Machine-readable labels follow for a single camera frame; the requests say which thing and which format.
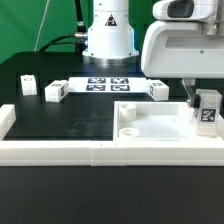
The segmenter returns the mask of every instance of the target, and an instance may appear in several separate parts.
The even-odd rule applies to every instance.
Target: black cable
[[[77,16],[77,30],[78,30],[78,32],[86,33],[86,27],[85,27],[85,24],[83,21],[80,0],[74,0],[74,1],[75,1],[76,16]],[[50,47],[52,45],[66,44],[66,43],[57,43],[56,44],[56,42],[58,42],[60,40],[67,39],[67,38],[75,38],[75,34],[68,34],[68,35],[57,37],[56,39],[50,41],[48,44],[44,45],[39,51],[44,52],[48,47]],[[76,49],[77,52],[82,52],[86,48],[85,41],[86,40],[81,39],[79,42],[78,41],[74,42],[74,44],[76,45],[76,48],[77,48]]]
[[[68,34],[68,35],[63,35],[60,37],[55,38],[54,40],[50,41],[48,44],[44,45],[39,51],[40,52],[44,52],[49,46],[55,44],[56,42],[60,41],[60,40],[64,40],[67,38],[75,38],[74,34]]]
[[[78,30],[78,32],[85,33],[86,27],[85,27],[85,24],[83,21],[80,0],[75,0],[75,8],[76,8],[76,17],[77,17],[77,30]]]

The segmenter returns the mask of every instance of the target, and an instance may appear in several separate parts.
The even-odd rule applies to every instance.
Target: white platform
[[[141,93],[146,92],[146,78],[71,77],[68,92]]]

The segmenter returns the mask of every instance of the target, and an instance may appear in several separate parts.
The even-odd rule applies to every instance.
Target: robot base
[[[139,61],[139,54],[138,51],[136,51],[136,54],[127,58],[96,58],[96,57],[91,57],[88,55],[83,54],[83,61],[84,62],[89,62],[93,64],[98,64],[98,65],[127,65],[127,64],[134,64]]]

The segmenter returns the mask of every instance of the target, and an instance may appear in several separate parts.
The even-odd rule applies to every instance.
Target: green screen
[[[0,1],[0,63],[15,53],[34,51],[46,3],[47,0]],[[135,47],[141,52],[145,32],[154,21],[153,2],[130,0],[129,4],[129,22],[135,30]],[[93,0],[81,0],[81,6],[88,28],[93,21]],[[74,32],[74,0],[50,0],[37,49],[59,36]],[[54,46],[49,51],[74,51],[74,46]]]

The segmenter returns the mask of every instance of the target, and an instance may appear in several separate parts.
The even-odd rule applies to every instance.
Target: white cube
[[[210,89],[197,89],[196,94],[201,97],[200,107],[194,119],[196,133],[215,137],[222,95],[217,90]]]
[[[20,78],[23,95],[37,95],[37,86],[34,75],[23,75]]]
[[[68,94],[68,81],[55,80],[45,88],[47,102],[60,102]]]
[[[160,80],[147,80],[147,93],[155,101],[168,100],[169,87]]]

